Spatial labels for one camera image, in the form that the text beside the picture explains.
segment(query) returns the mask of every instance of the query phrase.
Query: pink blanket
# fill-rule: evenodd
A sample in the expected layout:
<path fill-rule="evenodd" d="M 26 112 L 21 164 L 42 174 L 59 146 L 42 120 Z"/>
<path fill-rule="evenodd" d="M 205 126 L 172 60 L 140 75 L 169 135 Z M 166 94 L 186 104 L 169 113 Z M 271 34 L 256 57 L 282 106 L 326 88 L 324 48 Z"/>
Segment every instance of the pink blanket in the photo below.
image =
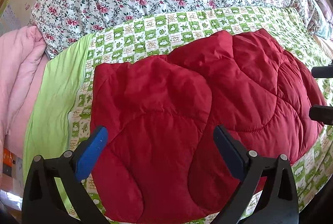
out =
<path fill-rule="evenodd" d="M 45 48 L 35 26 L 0 37 L 0 180 L 4 145 L 23 157 L 26 126 L 48 61 Z"/>

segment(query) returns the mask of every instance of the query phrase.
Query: light blue fabric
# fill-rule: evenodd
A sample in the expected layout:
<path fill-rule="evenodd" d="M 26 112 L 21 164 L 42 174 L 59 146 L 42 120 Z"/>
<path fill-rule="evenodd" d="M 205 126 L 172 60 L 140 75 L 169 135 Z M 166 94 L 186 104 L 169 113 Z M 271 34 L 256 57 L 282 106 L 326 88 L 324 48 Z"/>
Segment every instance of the light blue fabric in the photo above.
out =
<path fill-rule="evenodd" d="M 321 11 L 318 3 L 315 0 L 312 0 L 312 2 L 315 5 L 315 8 L 319 15 L 319 28 L 315 32 L 315 34 L 321 38 L 324 38 L 325 40 L 328 40 L 331 38 L 331 35 L 333 33 L 333 27 L 325 20 L 324 14 Z"/>

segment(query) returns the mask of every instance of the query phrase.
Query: red puffer garment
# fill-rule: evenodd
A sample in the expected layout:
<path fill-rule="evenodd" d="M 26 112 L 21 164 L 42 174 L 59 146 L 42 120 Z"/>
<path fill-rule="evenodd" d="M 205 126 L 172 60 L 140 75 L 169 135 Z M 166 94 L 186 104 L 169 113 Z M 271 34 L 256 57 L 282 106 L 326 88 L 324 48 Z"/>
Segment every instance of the red puffer garment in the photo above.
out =
<path fill-rule="evenodd" d="M 308 69 L 264 29 L 220 31 L 133 65 L 101 64 L 93 94 L 90 128 L 109 132 L 93 179 L 106 216 L 130 223 L 221 210 L 238 181 L 215 147 L 215 126 L 248 150 L 294 163 L 322 130 L 310 106 L 325 105 Z"/>

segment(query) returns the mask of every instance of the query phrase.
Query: blue gripper pad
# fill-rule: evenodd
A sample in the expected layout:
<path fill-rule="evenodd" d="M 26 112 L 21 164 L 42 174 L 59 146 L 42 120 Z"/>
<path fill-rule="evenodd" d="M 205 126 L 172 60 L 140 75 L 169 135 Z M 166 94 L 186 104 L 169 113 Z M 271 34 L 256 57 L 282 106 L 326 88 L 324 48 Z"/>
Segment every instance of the blue gripper pad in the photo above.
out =
<path fill-rule="evenodd" d="M 97 159 L 102 153 L 108 141 L 108 131 L 105 127 L 97 127 L 90 137 L 81 142 L 74 155 L 78 153 L 76 159 L 76 179 L 81 182 L 89 177 Z"/>
<path fill-rule="evenodd" d="M 213 138 L 231 175 L 242 182 L 245 179 L 245 169 L 247 166 L 245 148 L 243 148 L 243 145 L 239 141 L 233 139 L 221 125 L 215 127 Z"/>

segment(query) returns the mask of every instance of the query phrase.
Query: pink pillow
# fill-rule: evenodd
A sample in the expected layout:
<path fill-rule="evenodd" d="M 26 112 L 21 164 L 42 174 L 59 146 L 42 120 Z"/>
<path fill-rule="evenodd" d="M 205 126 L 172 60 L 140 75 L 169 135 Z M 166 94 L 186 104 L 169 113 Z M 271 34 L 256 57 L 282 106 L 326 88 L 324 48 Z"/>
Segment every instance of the pink pillow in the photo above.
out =
<path fill-rule="evenodd" d="M 326 0 L 315 0 L 324 14 L 325 20 L 333 26 L 333 14 Z"/>

